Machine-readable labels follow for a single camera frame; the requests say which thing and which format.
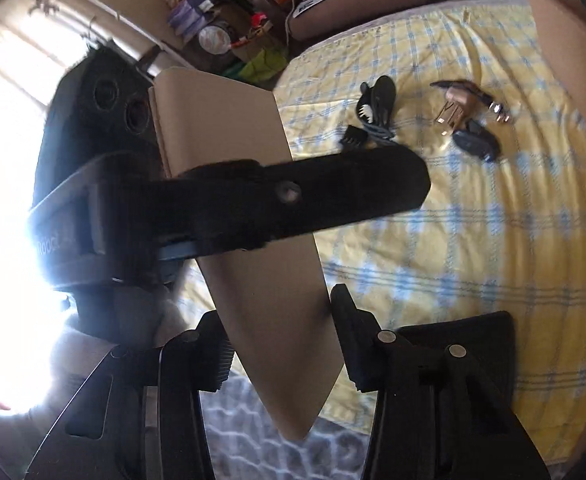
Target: curtain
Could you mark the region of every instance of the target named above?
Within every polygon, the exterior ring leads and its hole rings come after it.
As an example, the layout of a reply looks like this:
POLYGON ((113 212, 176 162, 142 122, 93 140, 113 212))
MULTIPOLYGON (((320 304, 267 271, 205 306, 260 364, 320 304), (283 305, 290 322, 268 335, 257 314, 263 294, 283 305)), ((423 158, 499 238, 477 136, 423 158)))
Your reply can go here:
POLYGON ((49 386, 49 352, 64 322, 24 230, 49 102, 86 55, 77 33, 0 0, 0 402, 22 410, 49 386))

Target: sofa cushion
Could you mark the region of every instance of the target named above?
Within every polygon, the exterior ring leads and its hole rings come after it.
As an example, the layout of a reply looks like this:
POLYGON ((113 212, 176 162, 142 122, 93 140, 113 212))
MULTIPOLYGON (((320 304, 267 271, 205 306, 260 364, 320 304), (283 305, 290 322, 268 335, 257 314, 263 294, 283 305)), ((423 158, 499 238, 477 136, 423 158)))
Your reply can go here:
POLYGON ((289 21, 291 36, 308 40, 429 0, 324 0, 289 21))

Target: bed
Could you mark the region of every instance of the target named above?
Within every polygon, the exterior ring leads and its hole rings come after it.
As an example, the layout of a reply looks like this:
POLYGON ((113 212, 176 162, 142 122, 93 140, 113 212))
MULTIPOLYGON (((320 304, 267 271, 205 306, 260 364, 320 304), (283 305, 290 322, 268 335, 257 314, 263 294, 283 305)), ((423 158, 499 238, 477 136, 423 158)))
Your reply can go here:
MULTIPOLYGON (((409 214, 320 232, 329 287, 346 283, 383 328, 506 310, 516 321, 513 409, 549 465, 586 424, 586 129, 541 57, 526 0, 464 0, 387 16, 294 59, 275 96, 294 158, 338 149, 362 81, 394 79, 393 129, 427 162, 433 186, 409 214), (491 123, 503 157, 484 164, 433 127, 438 79, 468 78, 508 103, 491 123)), ((213 308, 195 263, 180 307, 213 308)), ((218 478, 359 478, 374 395, 343 371, 304 443, 277 435, 240 362, 203 395, 218 478)))

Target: bedsheet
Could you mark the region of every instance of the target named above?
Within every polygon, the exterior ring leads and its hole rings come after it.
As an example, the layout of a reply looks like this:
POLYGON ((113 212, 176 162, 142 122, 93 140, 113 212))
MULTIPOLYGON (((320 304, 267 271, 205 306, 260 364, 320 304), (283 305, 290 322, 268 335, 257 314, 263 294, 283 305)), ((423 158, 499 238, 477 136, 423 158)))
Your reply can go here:
MULTIPOLYGON (((464 2, 358 28, 294 59, 275 96, 295 158, 338 149, 362 81, 394 79, 393 130, 425 158, 420 210, 320 232, 329 287, 346 283, 383 328, 507 310, 516 320, 514 410, 548 463, 586 423, 586 129, 541 57, 525 0, 464 2), (437 79, 468 78, 508 103, 480 117, 503 157, 484 164, 433 127, 437 79)), ((195 324, 212 308, 195 263, 181 291, 195 324)), ((235 362, 234 369, 242 371, 235 362)), ((374 394, 340 374, 322 416, 369 432, 374 394)))

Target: circular hole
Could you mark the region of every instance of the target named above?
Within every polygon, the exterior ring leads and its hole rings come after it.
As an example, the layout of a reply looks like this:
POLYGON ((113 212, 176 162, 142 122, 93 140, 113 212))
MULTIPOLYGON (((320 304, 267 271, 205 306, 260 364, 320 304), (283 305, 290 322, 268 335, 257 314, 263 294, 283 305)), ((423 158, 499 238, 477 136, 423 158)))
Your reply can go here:
POLYGON ((113 79, 100 79, 94 89, 94 99, 100 110, 112 110, 118 101, 118 84, 113 79))
POLYGON ((148 103, 141 97, 134 97, 127 102, 124 110, 124 120, 127 128, 136 135, 147 129, 151 113, 148 103))

